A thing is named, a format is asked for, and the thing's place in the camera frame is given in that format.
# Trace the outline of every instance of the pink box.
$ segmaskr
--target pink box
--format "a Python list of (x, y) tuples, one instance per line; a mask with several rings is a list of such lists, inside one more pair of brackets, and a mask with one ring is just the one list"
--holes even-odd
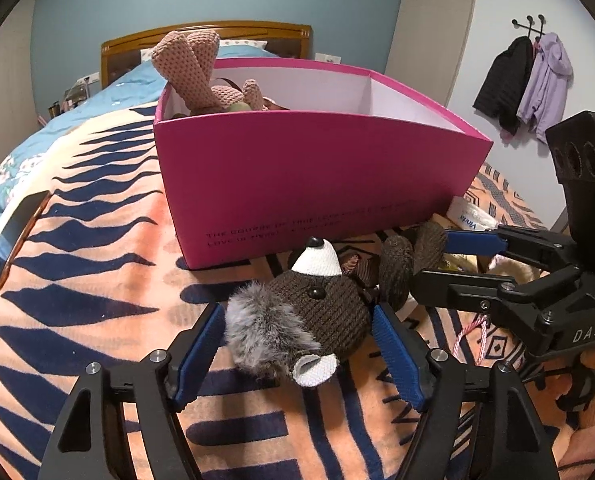
[(255, 79), (290, 110), (170, 120), (188, 110), (170, 85), (162, 92), (156, 147), (191, 269), (443, 214), (492, 145), (428, 97), (362, 68), (238, 58), (218, 60), (213, 76)]

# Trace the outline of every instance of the hanging coat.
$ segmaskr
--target hanging coat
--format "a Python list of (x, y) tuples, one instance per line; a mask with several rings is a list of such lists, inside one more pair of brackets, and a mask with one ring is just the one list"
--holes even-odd
[(532, 68), (533, 44), (529, 37), (520, 36), (493, 61), (473, 108), (498, 119), (504, 130), (515, 134), (519, 127), (517, 107)]
[(526, 124), (535, 118), (532, 129), (544, 143), (545, 131), (562, 120), (572, 75), (573, 67), (560, 38), (554, 32), (543, 35), (517, 116)]

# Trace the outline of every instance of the wooden headboard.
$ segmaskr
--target wooden headboard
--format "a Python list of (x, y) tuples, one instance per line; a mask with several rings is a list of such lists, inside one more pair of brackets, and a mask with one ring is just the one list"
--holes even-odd
[(100, 79), (106, 88), (142, 61), (140, 50), (152, 48), (172, 30), (215, 30), (222, 40), (264, 40), (265, 50), (280, 57), (308, 59), (311, 53), (311, 27), (280, 22), (201, 22), (152, 28), (102, 43)]

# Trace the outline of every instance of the gray fur tail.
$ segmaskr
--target gray fur tail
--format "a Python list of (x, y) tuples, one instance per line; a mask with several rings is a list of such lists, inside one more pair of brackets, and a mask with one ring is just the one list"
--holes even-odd
[(259, 378), (290, 377), (301, 355), (320, 349), (292, 305), (257, 282), (229, 298), (225, 339), (236, 366)]

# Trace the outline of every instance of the purple jacket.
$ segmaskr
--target purple jacket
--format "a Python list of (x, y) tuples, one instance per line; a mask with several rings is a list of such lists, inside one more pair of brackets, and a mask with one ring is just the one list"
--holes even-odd
[(543, 35), (517, 116), (526, 124), (535, 117), (532, 128), (544, 143), (546, 129), (562, 120), (567, 85), (572, 75), (573, 67), (560, 38), (554, 32)]

